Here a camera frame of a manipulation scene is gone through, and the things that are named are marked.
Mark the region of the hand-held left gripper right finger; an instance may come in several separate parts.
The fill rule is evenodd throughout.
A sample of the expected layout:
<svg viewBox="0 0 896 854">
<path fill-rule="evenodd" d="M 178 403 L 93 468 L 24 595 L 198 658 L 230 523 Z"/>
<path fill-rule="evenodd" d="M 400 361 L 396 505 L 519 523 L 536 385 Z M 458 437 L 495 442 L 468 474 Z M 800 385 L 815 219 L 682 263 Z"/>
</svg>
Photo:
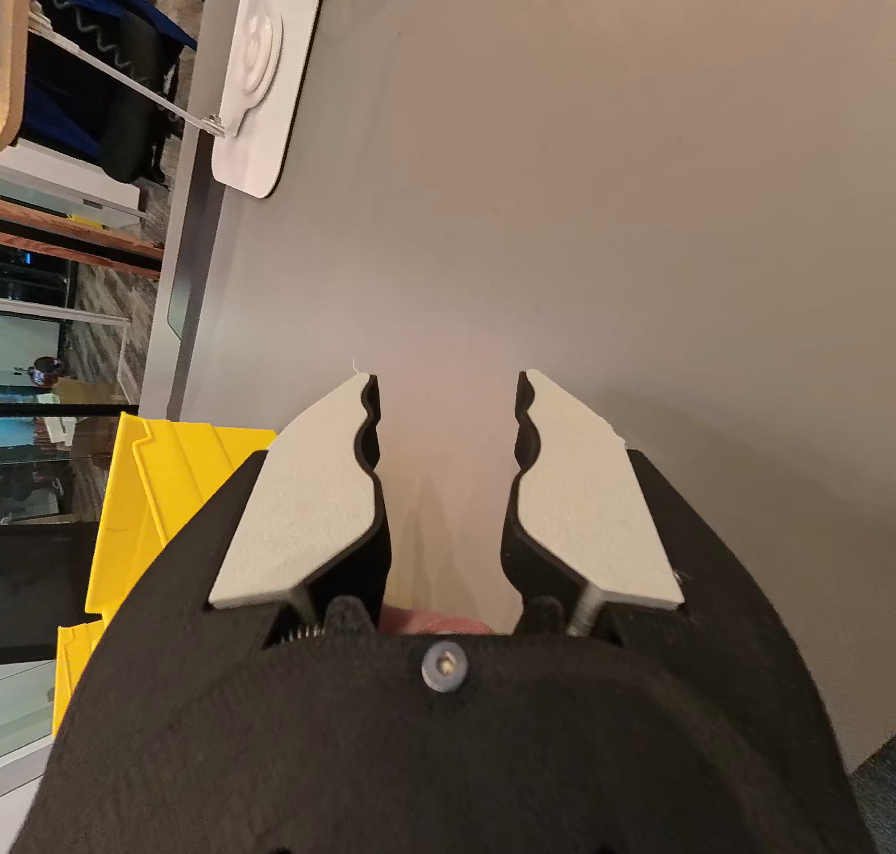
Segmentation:
<svg viewBox="0 0 896 854">
<path fill-rule="evenodd" d="M 541 371 L 523 370 L 503 525 L 503 571 L 523 605 L 517 634 L 590 635 L 623 605 L 685 602 L 625 442 Z"/>
</svg>

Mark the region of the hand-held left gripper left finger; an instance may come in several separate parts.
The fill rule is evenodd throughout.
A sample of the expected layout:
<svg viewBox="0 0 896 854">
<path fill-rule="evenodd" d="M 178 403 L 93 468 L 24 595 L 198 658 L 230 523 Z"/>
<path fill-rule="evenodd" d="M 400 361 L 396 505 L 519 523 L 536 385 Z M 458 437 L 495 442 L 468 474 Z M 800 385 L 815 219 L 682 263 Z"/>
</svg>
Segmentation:
<svg viewBox="0 0 896 854">
<path fill-rule="evenodd" d="M 376 375 L 354 374 L 277 435 L 211 587 L 214 609 L 275 603 L 322 624 L 350 597 L 379 623 L 391 568 L 380 415 Z"/>
</svg>

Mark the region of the yellow plastic bin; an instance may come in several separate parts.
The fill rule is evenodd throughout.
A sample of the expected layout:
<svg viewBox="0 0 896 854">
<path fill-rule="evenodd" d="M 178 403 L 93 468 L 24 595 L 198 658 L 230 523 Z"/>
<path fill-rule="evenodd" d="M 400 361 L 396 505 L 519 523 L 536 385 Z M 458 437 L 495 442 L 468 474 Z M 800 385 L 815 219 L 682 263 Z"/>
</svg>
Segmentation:
<svg viewBox="0 0 896 854">
<path fill-rule="evenodd" d="M 57 631 L 52 736 L 108 624 L 163 548 L 254 452 L 267 429 L 122 414 L 106 482 L 81 624 Z"/>
</svg>

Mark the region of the brown wooden bench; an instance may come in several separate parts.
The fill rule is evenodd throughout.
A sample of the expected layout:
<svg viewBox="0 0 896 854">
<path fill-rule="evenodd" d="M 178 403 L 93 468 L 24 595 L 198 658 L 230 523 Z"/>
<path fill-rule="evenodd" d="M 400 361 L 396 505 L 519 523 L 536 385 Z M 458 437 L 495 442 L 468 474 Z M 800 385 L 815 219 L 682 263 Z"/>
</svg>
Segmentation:
<svg viewBox="0 0 896 854">
<path fill-rule="evenodd" d="M 1 244 L 159 280 L 164 249 L 127 233 L 1 200 Z"/>
</svg>

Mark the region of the clear acrylic stand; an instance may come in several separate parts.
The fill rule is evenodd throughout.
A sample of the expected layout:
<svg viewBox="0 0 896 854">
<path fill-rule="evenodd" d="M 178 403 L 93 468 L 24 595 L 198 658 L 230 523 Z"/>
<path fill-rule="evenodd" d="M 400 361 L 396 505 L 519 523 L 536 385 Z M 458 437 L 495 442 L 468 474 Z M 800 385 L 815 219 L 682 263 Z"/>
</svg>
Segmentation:
<svg viewBox="0 0 896 854">
<path fill-rule="evenodd" d="M 29 7 L 28 32 L 50 41 L 173 116 L 217 138 L 232 139 L 238 135 L 245 116 L 263 102 L 272 85 L 282 46 L 283 21 L 273 0 L 240 0 L 219 113 L 205 118 L 182 110 L 163 95 L 140 84 L 139 80 L 121 72 L 120 69 L 128 63 L 118 61 L 114 46 L 109 46 L 114 62 L 108 65 L 54 31 L 35 0 Z"/>
</svg>

